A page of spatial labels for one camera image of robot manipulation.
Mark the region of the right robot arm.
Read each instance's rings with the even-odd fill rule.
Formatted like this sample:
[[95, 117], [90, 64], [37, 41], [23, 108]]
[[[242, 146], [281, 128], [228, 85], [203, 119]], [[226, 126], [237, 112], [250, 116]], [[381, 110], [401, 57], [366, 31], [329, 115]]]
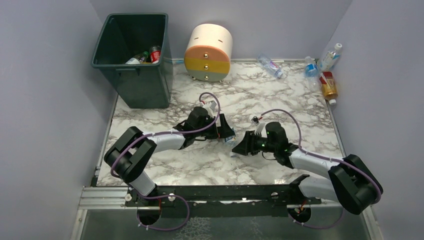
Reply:
[[357, 155], [336, 159], [306, 151], [289, 142], [285, 129], [276, 121], [261, 124], [259, 129], [265, 129], [265, 137], [257, 130], [246, 131], [232, 152], [243, 156], [272, 153], [282, 166], [318, 175], [300, 182], [301, 193], [307, 198], [338, 202], [351, 214], [358, 215], [380, 201], [384, 190]]

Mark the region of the green label water bottle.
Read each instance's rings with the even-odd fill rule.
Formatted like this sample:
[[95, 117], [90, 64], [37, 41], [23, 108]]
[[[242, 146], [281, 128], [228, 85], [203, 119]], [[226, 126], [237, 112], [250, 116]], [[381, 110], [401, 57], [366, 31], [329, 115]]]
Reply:
[[134, 55], [132, 58], [125, 62], [126, 65], [138, 65], [146, 63], [149, 58], [149, 53], [147, 51], [143, 51]]

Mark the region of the red label clear bottle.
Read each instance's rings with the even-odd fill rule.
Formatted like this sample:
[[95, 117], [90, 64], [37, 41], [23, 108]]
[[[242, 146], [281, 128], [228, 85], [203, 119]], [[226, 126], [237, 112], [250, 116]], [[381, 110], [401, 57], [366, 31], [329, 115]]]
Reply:
[[153, 45], [149, 48], [149, 56], [152, 64], [159, 62], [162, 48], [159, 45]]

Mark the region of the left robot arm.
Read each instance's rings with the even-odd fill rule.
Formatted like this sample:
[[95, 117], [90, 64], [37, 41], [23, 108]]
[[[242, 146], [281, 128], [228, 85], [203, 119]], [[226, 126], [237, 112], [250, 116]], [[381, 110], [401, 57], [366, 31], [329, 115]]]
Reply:
[[186, 120], [162, 134], [143, 132], [136, 126], [129, 127], [106, 151], [103, 160], [116, 177], [147, 197], [157, 187], [145, 172], [154, 153], [182, 150], [200, 138], [224, 140], [235, 135], [224, 114], [215, 117], [209, 109], [196, 106]]

